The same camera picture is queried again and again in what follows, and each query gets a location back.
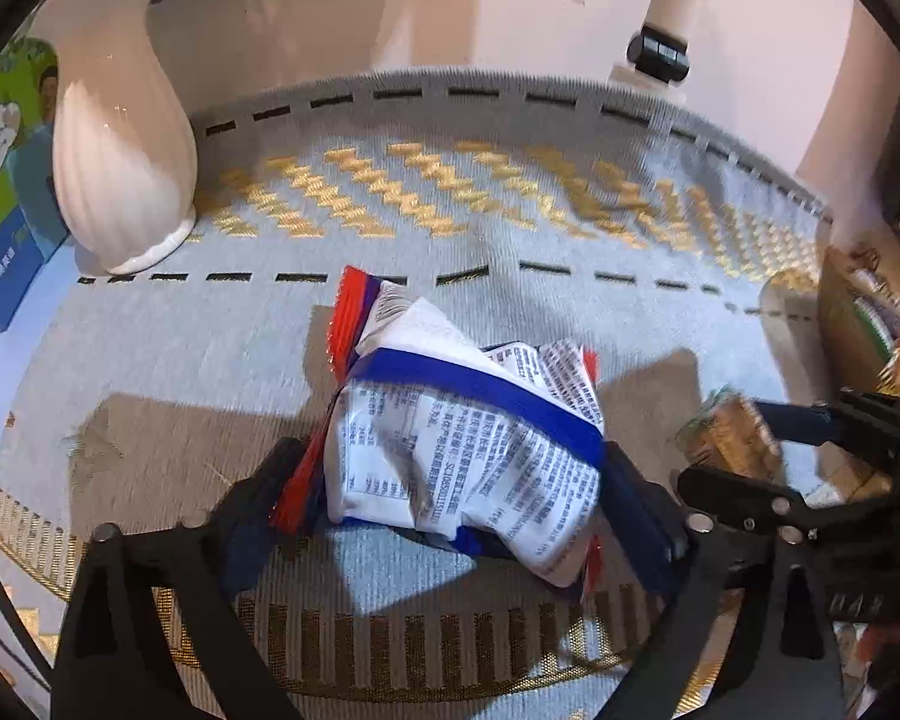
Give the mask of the grey gold woven table mat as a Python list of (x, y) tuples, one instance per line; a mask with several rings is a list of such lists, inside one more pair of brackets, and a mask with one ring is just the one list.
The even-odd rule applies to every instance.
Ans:
[(481, 71), (196, 115), (199, 220), (136, 275), (59, 255), (0, 444), (0, 572), (48, 670), (92, 530), (206, 523), (315, 445), (232, 598), (308, 718), (590, 718), (662, 600), (596, 450), (656, 483), (720, 390), (826, 391), (827, 206), (644, 94)]

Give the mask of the green blue book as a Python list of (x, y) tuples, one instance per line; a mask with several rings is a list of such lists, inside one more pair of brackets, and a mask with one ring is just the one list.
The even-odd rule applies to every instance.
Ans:
[(0, 332), (38, 270), (66, 241), (53, 182), (58, 62), (20, 39), (0, 54)]

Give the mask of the white ribbed ceramic vase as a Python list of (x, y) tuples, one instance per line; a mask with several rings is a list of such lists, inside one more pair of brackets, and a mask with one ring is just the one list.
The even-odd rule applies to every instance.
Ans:
[(53, 181), (80, 247), (112, 275), (193, 231), (193, 128), (148, 31), (152, 0), (45, 0), (30, 34), (58, 59)]

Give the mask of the white lamp pole black knob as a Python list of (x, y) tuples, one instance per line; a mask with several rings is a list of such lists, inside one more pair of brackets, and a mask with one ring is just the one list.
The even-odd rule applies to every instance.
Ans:
[(629, 41), (611, 82), (683, 101), (679, 87), (691, 71), (689, 38), (704, 0), (650, 0), (644, 23)]

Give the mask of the blue red white snack packet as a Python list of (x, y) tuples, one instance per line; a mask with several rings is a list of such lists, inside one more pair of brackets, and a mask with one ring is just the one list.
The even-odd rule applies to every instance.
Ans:
[(336, 392), (272, 511), (281, 532), (370, 523), (513, 559), (556, 589), (600, 578), (591, 349), (481, 348), (432, 302), (350, 266), (326, 352)]

